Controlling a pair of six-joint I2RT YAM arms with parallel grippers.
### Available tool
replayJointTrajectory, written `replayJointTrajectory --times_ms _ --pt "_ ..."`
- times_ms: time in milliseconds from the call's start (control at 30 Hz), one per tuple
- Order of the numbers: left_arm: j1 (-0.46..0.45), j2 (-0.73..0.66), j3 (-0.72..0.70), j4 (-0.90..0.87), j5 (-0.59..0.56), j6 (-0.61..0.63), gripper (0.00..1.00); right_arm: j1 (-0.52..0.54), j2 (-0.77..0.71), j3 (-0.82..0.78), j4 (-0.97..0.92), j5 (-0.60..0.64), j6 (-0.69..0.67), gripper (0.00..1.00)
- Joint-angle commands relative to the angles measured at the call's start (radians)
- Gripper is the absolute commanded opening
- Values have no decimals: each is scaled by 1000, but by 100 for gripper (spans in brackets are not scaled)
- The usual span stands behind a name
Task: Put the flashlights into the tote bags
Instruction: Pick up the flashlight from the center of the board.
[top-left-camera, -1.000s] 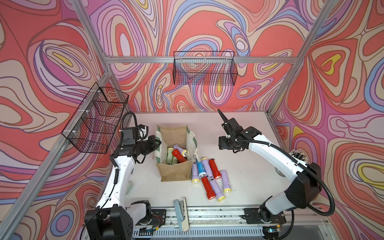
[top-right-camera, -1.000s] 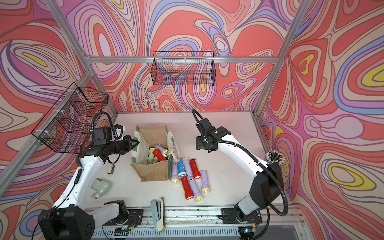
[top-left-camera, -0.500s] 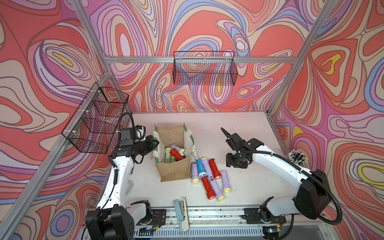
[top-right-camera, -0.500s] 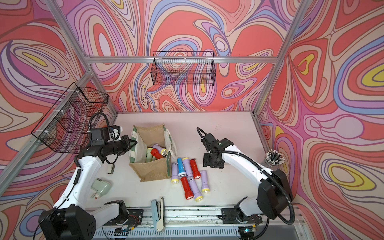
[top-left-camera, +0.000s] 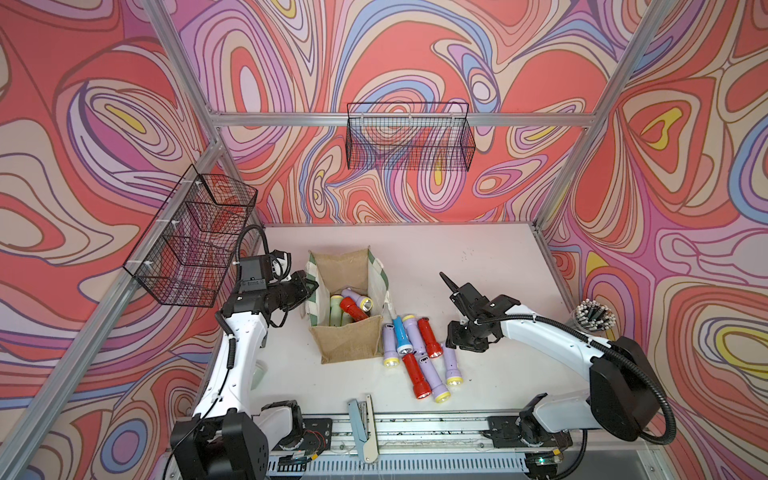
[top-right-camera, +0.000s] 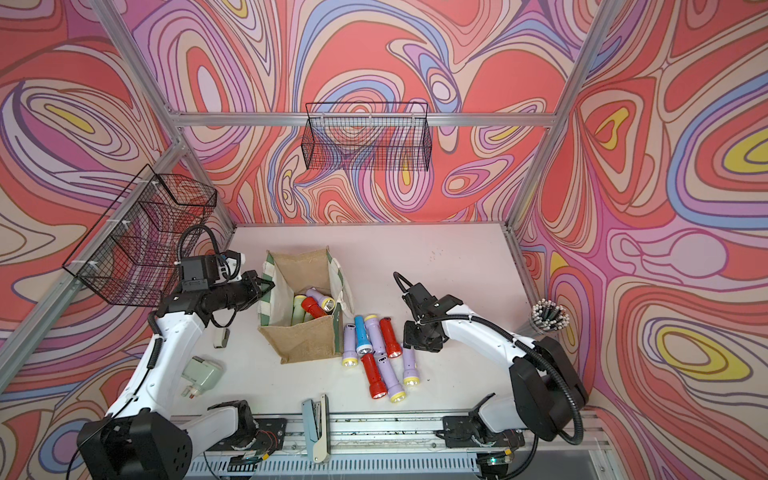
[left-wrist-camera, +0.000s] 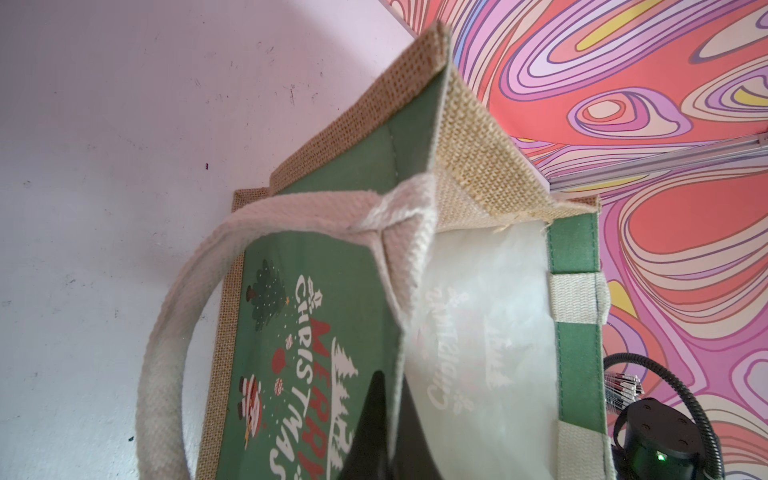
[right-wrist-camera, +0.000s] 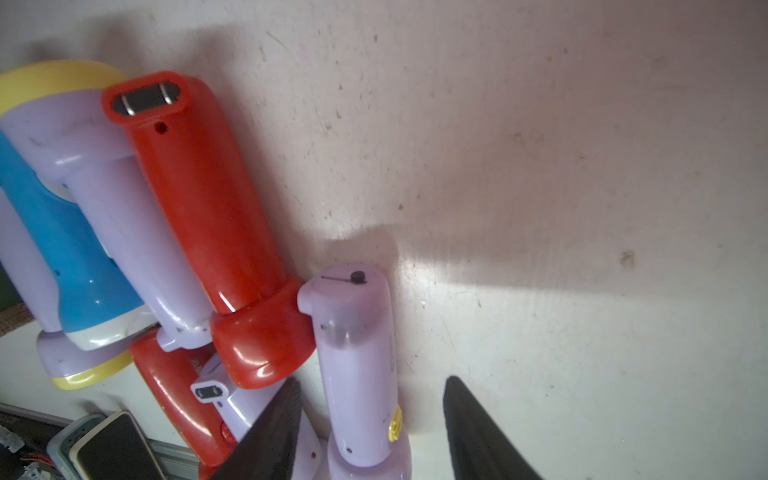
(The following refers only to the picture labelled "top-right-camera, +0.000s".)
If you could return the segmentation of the burlap tote bag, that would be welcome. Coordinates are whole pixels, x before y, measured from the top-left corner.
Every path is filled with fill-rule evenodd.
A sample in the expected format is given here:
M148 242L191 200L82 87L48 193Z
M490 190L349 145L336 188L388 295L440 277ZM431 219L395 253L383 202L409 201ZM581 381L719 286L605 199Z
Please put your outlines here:
M329 249L269 251L263 278L273 288L258 302L259 332L282 364L342 355L343 326L353 316L352 296Z

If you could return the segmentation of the light green flashlight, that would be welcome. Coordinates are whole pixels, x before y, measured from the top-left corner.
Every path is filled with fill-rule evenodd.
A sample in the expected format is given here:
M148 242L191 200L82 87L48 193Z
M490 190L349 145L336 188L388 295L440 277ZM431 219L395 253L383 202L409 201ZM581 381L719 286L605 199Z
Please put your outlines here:
M306 311L304 310L302 304L305 299L306 299L305 295L296 295L293 298L291 325L302 324L304 322Z

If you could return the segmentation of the red flashlight top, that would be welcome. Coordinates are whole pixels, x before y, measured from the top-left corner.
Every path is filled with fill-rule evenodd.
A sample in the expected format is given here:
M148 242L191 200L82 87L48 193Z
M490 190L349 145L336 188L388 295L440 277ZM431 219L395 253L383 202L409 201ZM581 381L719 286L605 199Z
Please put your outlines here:
M301 303L301 307L313 319L321 318L327 315L327 312L313 297L305 297Z

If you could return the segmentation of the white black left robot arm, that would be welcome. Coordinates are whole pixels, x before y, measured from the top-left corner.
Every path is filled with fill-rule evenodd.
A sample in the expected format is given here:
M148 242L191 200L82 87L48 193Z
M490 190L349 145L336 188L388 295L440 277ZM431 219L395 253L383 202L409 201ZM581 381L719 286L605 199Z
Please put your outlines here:
M182 479L191 463L222 443L249 448L258 435L245 400L216 404L182 426L171 409L182 373L205 329L221 310L238 313L256 304L274 284L254 270L237 279L191 291L177 289L149 317L153 335L134 373L105 417L85 423L76 444L94 479Z

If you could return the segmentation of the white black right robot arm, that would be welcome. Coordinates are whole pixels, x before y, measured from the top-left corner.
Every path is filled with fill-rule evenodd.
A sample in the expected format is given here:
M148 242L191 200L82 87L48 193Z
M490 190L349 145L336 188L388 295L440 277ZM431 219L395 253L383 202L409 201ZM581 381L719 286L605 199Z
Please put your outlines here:
M412 316L403 327L406 348L438 353L456 341L508 373L512 393L491 393L468 415L470 440L486 444L497 435L527 430L540 440L583 442L581 411L589 395L557 340L510 332L453 295L438 298L398 272L393 278Z

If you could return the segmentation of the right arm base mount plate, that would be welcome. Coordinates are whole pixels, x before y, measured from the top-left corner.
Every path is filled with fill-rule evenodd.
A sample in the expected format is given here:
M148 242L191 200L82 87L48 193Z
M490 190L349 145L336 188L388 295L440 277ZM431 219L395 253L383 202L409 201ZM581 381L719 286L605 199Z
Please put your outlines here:
M524 434L518 430L494 433L476 416L444 416L442 428L435 431L448 448L481 448L516 450L526 444Z

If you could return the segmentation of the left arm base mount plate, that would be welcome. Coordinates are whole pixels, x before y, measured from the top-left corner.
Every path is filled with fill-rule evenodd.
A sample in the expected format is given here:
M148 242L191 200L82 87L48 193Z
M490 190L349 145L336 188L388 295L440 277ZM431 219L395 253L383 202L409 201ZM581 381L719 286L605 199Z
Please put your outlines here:
M273 454L283 448L288 424L286 418L257 418L255 424L253 437L242 446L232 446L233 450Z

